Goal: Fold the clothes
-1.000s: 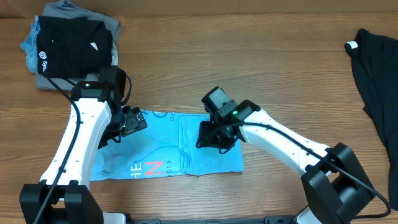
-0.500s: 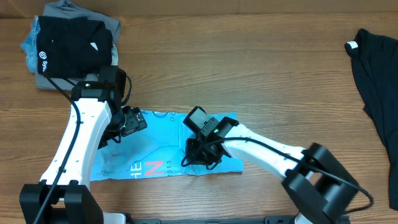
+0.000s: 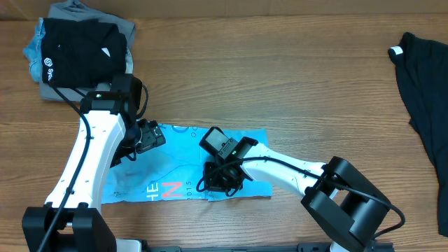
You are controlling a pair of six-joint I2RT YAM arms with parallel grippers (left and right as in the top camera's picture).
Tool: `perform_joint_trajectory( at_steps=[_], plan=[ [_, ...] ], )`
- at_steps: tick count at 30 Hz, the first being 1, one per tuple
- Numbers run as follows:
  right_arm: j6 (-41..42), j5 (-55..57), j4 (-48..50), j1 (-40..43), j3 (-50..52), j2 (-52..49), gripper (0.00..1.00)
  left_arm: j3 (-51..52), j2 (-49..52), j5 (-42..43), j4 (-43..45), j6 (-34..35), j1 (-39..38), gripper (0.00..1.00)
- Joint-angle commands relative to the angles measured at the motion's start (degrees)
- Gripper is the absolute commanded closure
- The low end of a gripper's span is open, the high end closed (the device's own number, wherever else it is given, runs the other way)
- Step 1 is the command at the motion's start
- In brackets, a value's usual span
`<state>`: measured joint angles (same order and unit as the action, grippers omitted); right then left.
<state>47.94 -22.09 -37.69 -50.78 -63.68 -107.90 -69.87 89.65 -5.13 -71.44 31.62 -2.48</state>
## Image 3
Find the light blue printed t-shirt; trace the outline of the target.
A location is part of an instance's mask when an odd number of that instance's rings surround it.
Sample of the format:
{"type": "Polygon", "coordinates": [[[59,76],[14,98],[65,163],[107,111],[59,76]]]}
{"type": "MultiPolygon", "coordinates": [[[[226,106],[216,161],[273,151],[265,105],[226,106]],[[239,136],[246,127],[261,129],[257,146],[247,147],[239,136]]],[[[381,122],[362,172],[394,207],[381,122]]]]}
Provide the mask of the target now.
{"type": "Polygon", "coordinates": [[[109,170],[101,203],[156,202],[169,200],[227,200],[223,192],[197,192],[204,163],[213,158],[199,146],[207,128],[161,125],[166,143],[124,157],[109,170]]]}

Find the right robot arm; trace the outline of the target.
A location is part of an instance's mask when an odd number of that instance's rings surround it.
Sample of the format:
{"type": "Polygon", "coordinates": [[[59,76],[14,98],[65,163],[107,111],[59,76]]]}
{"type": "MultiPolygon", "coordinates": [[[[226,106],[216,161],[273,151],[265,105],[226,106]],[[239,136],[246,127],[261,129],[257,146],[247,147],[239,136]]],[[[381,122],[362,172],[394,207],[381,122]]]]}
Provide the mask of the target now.
{"type": "Polygon", "coordinates": [[[376,238],[405,224],[404,213],[343,158],[299,160],[255,139],[236,141],[220,133],[199,144],[214,160],[206,164],[198,191],[220,190],[231,197],[244,180],[279,186],[297,195],[332,239],[329,251],[368,251],[376,238]]]}

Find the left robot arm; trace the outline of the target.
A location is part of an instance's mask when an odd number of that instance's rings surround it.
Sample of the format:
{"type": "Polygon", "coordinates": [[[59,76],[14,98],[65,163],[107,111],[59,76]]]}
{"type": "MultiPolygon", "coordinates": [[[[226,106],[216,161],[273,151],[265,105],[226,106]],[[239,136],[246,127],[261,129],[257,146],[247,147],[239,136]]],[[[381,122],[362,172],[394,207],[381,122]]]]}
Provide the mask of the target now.
{"type": "Polygon", "coordinates": [[[80,125],[66,167],[45,204],[22,218],[30,251],[147,251],[144,240],[116,238],[101,213],[109,169],[166,141],[158,124],[143,118],[147,94],[89,92],[72,106],[80,125]]]}

